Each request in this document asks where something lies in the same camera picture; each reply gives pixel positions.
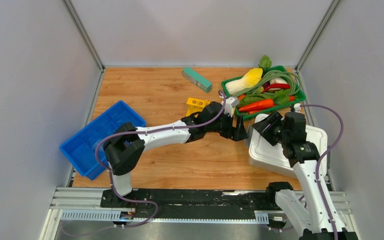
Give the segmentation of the white tray lid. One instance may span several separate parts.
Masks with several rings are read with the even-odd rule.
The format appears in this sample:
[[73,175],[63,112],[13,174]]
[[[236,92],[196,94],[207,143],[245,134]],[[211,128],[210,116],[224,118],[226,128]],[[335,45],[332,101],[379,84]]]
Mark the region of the white tray lid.
[[[259,114],[255,120],[262,121],[268,115]],[[327,161],[322,153],[327,150],[327,133],[306,124],[307,138],[303,143],[270,145],[253,129],[252,141],[249,146],[249,164],[295,179],[304,175],[321,179],[327,172]]]

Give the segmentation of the clear glass funnel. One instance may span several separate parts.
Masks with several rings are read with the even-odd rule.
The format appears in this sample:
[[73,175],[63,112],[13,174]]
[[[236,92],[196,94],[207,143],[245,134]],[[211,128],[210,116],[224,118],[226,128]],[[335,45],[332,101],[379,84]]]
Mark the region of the clear glass funnel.
[[[91,147],[92,151],[95,152],[96,149],[97,149],[97,146],[99,145],[99,143],[102,141],[102,139],[98,139]],[[103,149],[103,145],[101,145],[98,149],[98,153],[99,154],[103,154],[104,153],[104,149]]]

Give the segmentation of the beige plastic tub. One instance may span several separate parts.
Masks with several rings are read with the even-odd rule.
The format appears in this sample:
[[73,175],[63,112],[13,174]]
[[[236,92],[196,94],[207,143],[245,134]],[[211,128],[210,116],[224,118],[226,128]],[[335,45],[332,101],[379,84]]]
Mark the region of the beige plastic tub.
[[245,140],[245,146],[246,146],[247,148],[249,148],[250,145],[251,145],[253,132],[254,132],[254,129],[252,128],[251,125],[249,125],[249,126],[248,126],[248,129],[247,129],[247,135],[248,135],[248,137],[247,137],[247,139]]

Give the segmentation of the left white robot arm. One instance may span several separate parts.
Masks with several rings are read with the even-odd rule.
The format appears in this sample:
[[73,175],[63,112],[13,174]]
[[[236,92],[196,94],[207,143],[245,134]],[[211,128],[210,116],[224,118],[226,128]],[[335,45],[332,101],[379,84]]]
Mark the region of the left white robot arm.
[[218,102],[211,102],[201,111],[170,124],[155,127],[135,127],[131,122],[122,124],[99,144],[108,162],[114,202],[122,208],[132,203],[131,171],[144,152],[198,141],[207,133],[217,133],[235,142],[248,138],[243,117],[234,117]]

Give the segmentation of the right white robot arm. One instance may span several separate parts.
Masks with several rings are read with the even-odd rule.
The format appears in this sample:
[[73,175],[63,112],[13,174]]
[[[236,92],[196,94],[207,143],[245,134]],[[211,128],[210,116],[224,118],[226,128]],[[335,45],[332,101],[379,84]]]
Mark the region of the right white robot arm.
[[356,240],[340,219],[320,170],[322,157],[316,145],[307,140],[306,119],[300,112],[281,115],[273,112],[252,124],[271,146],[280,144],[300,182],[306,206],[287,182],[272,182],[266,188],[266,205],[281,208],[301,240]]

